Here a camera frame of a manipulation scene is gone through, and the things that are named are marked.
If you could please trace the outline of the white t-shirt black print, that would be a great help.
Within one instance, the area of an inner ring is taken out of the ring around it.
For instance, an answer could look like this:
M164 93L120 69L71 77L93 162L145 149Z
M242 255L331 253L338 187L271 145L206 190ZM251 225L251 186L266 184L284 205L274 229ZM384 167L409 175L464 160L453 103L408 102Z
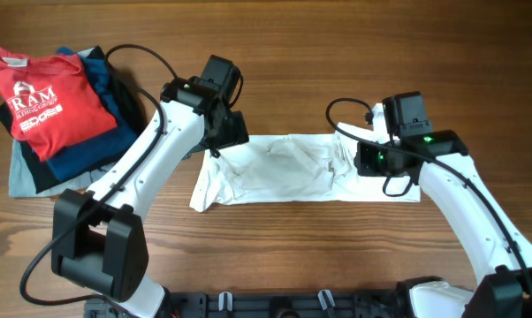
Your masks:
M363 177L353 165L357 142L332 134L252 135L248 143L205 152L190 207L288 201L418 202L408 177Z

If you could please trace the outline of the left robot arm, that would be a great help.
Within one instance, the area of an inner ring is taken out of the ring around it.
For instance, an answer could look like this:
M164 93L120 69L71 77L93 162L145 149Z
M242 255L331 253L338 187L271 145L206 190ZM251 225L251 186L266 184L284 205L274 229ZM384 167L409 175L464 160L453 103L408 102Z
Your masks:
M243 78L237 66L210 56L201 76L174 79L160 94L154 124L110 172L84 193L64 191L55 203L54 274L93 291L130 317L169 317L169 292L146 270L143 223L179 162L248 142L241 112L232 110Z

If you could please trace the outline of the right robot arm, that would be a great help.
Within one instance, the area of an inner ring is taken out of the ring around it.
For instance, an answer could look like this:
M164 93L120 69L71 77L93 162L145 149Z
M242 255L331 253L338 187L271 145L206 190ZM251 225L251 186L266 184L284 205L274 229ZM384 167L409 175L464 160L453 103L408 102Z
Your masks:
M387 97L368 109L381 140L362 139L354 163L362 176L407 177L438 206L464 248L477 287L440 280L404 285L409 317L532 317L532 243L482 182L466 145L452 130L436 131L422 94Z

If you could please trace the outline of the navy blue folded shirt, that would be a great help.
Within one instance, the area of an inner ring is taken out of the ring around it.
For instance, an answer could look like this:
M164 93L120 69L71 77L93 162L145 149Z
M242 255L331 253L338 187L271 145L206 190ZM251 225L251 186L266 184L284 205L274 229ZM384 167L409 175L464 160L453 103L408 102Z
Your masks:
M82 50L78 56L90 86L103 107L116 119L117 127L52 156L47 164L60 181L115 162L132 146L145 127L144 116L133 95L107 71L102 49L96 46Z

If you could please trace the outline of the red folded printed t-shirt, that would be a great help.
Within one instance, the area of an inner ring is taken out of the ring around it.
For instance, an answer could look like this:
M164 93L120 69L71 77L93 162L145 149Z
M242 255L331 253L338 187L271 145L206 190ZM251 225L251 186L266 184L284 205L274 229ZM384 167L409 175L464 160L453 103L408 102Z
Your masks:
M0 47L0 95L12 116L12 137L41 161L117 127L76 54L29 57Z

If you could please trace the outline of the black folded shirt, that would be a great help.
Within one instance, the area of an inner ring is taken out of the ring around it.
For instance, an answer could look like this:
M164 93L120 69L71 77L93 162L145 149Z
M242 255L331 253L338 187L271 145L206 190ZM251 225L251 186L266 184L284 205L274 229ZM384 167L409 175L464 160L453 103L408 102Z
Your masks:
M0 123L12 136L9 195L90 186L140 137L145 116L95 46L30 57L0 47Z

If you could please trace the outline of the grey folded shirt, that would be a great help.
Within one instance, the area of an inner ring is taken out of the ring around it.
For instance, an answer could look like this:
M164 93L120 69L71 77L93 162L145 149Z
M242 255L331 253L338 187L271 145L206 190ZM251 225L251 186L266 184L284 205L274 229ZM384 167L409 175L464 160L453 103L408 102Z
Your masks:
M9 195L47 197L57 195L66 188L72 190L86 188L98 180L113 163L105 164L95 170L86 170L73 178L60 181L49 168L47 161L40 161L27 143L15 140L12 143Z

